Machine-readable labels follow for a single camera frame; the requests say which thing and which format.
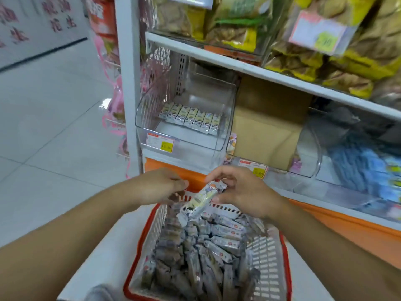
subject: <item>red basket rim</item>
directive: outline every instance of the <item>red basket rim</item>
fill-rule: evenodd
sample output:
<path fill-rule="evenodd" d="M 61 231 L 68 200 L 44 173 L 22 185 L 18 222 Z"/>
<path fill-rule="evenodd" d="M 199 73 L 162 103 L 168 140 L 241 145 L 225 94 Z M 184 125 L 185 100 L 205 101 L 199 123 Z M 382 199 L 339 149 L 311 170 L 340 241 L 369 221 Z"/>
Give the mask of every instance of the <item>red basket rim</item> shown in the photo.
<path fill-rule="evenodd" d="M 138 246 L 137 246 L 137 250 L 136 250 L 135 259 L 133 260 L 131 269 L 129 270 L 127 279 L 124 283 L 124 287 L 123 287 L 124 295 L 130 300 L 157 301 L 156 299 L 152 299 L 152 298 L 148 298 L 148 297 L 145 297 L 142 295 L 137 295 L 137 294 L 131 293 L 131 291 L 129 290 L 129 284 L 131 283 L 133 273 L 135 272 L 135 269 L 139 263 L 139 259 L 141 258 L 143 244 L 145 242 L 146 237 L 148 236 L 150 227 L 152 226 L 154 217 L 155 217 L 157 209 L 159 207 L 160 207 L 160 204 L 157 204 L 156 206 L 154 206 L 154 208 L 152 209 L 152 211 L 149 215 L 148 220 L 146 221 L 145 227 L 143 228 L 143 231 L 141 233 L 141 237 L 138 240 Z M 287 251 L 287 246 L 284 242 L 284 237 L 283 237 L 282 233 L 279 232 L 279 235 L 280 235 L 281 246 L 283 249 L 284 273 L 286 275 L 286 284 L 287 284 L 287 301 L 291 301 L 292 281 L 291 281 L 291 270 L 289 268 L 288 251 Z"/>

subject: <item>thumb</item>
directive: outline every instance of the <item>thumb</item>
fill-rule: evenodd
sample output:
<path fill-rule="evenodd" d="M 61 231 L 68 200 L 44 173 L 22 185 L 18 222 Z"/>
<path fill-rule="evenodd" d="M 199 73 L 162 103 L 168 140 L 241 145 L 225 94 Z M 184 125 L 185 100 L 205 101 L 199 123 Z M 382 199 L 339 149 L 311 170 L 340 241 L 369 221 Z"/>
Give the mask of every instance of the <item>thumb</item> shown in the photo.
<path fill-rule="evenodd" d="M 182 191 L 186 189 L 189 186 L 189 182 L 187 180 L 182 180 L 182 179 L 173 179 L 173 191 L 172 193 Z"/>
<path fill-rule="evenodd" d="M 215 204 L 234 204 L 237 193 L 234 189 L 226 189 L 223 193 L 213 197 L 212 202 Z"/>

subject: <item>shopping basket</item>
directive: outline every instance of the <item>shopping basket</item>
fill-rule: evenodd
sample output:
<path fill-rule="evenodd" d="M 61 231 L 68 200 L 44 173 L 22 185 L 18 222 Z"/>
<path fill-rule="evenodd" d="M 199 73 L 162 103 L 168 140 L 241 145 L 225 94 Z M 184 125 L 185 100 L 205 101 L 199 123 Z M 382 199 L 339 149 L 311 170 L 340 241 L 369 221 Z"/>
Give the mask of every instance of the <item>shopping basket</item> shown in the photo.
<path fill-rule="evenodd" d="M 194 193 L 186 192 L 181 201 L 189 201 Z M 212 204 L 206 208 L 209 213 L 216 213 L 234 219 L 241 212 L 232 205 Z M 147 255 L 152 253 L 167 217 L 167 205 L 157 204 L 149 215 L 148 221 L 138 241 L 135 260 L 124 283 L 124 294 L 135 301 L 183 301 L 184 298 L 170 292 L 152 291 L 141 285 L 143 264 Z M 267 229 L 267 236 L 258 236 L 248 243 L 252 249 L 252 265 L 260 273 L 260 281 L 255 287 L 251 300 L 290 301 L 291 274 L 288 253 L 282 234 L 276 227 Z"/>

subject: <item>white metal shelf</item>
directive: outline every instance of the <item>white metal shelf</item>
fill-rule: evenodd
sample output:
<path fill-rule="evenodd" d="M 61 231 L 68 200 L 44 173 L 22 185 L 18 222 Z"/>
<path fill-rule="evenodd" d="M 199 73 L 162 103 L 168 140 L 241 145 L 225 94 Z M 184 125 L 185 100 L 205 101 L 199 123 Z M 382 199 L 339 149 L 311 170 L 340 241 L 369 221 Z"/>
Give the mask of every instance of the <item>white metal shelf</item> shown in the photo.
<path fill-rule="evenodd" d="M 290 76 L 273 72 L 271 70 L 266 70 L 258 66 L 244 63 L 239 60 L 218 55 L 216 53 L 209 52 L 207 50 L 203 50 L 201 48 L 197 48 L 185 43 L 181 43 L 179 41 L 172 40 L 164 36 L 156 35 L 151 32 L 146 33 L 146 40 L 147 46 L 149 46 L 148 42 L 154 42 L 158 46 L 163 46 L 164 48 L 194 57 L 199 60 L 227 67 L 228 69 L 236 70 L 257 78 L 279 83 L 316 96 L 321 96 L 333 101 L 338 101 L 348 106 L 356 107 L 358 109 L 382 115 L 389 119 L 401 121 L 401 111 L 382 106 L 368 100 L 360 99 L 358 97 L 338 92 L 336 90 L 328 89 L 317 84 L 302 81 Z"/>

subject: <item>tile floor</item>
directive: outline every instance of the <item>tile floor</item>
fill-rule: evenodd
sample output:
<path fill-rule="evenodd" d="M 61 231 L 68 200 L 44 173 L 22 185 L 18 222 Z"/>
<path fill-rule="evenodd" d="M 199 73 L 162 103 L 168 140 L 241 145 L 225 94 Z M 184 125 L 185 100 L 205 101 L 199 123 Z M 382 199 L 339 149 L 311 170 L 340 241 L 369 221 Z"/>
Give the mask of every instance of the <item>tile floor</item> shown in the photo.
<path fill-rule="evenodd" d="M 3 246 L 123 181 L 127 163 L 115 155 L 121 137 L 102 127 L 99 105 L 113 89 L 92 41 L 0 73 L 0 88 Z"/>

